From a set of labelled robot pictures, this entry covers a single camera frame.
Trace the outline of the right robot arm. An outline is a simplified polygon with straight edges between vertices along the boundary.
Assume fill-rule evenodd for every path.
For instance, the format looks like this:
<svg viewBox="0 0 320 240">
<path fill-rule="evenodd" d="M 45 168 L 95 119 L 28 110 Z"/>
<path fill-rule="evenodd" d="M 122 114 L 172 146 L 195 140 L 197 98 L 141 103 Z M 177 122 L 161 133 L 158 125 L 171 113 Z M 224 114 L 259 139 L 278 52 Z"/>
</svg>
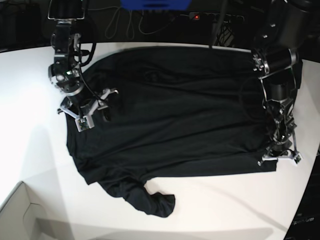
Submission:
<svg viewBox="0 0 320 240">
<path fill-rule="evenodd" d="M 94 41 L 91 50 L 81 49 L 82 34 L 76 23 L 85 19 L 87 9 L 81 0 L 51 0 L 47 14 L 56 22 L 50 39 L 54 57 L 48 78 L 65 96 L 58 113 L 72 117 L 79 132 L 94 128 L 94 113 L 108 108 L 107 98 L 118 93 L 115 88 L 96 93 L 83 77 L 82 67 L 91 62 L 97 46 Z"/>
</svg>

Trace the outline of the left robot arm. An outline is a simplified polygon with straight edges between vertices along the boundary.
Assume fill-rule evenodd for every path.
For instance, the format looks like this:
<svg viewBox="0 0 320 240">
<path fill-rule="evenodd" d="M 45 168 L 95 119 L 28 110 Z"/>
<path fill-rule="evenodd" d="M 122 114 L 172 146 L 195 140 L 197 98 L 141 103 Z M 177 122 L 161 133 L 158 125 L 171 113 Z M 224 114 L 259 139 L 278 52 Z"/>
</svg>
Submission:
<svg viewBox="0 0 320 240">
<path fill-rule="evenodd" d="M 303 158 L 297 150 L 293 116 L 293 93 L 298 90 L 293 67 L 299 62 L 298 49 L 317 22 L 319 10 L 318 0 L 273 0 L 254 38 L 253 70 L 262 87 L 271 141 L 259 166 L 282 160 L 297 165 Z"/>
</svg>

